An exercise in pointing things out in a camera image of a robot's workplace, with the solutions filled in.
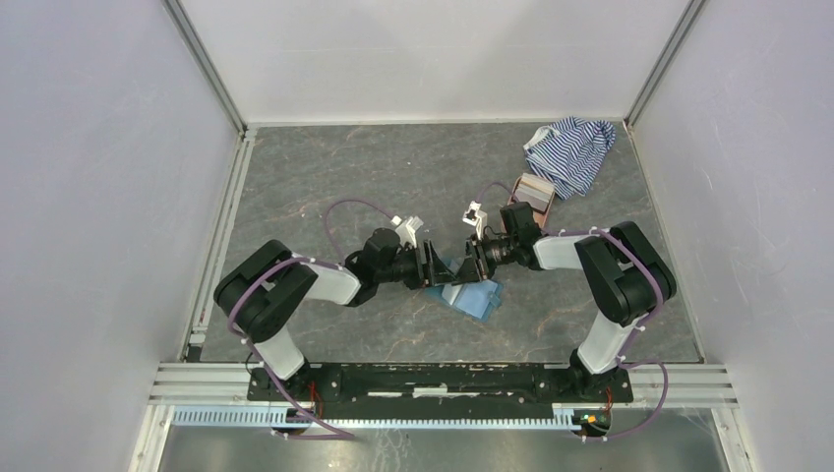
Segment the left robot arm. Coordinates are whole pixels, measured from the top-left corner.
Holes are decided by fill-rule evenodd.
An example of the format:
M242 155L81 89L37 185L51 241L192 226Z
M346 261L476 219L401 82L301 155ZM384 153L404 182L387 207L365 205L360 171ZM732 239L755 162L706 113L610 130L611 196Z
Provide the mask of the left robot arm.
M309 375L302 369L305 356L287 327L303 301L355 307L376 296L385 283L418 290L456 281L455 270L431 242L403 243L395 231L380 228L341 264L303 257L269 240L221 279L213 301L227 317L230 331L271 369L273 390L292 401L309 387Z

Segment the pink card box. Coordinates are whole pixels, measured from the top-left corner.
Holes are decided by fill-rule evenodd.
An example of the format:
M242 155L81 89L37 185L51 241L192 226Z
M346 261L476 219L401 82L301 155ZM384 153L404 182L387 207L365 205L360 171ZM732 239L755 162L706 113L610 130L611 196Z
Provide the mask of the pink card box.
M527 202L533 210L533 219L544 229L556 196L552 182L531 173L522 173L511 187L508 202Z

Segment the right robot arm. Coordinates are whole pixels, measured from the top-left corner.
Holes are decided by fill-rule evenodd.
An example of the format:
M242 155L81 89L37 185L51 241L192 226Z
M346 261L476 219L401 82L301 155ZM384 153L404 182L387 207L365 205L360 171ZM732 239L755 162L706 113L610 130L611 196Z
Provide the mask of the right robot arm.
M583 272L597 315L586 338L572 351L567 368L570 393L581 401L602 394L625 358L626 346L677 291L677 282L639 227L625 221L585 232L543 230L527 203L502 209L503 232L486 233L487 215L478 202L464 212L474 227L466 255L453 272L455 285L492 278L500 266Z

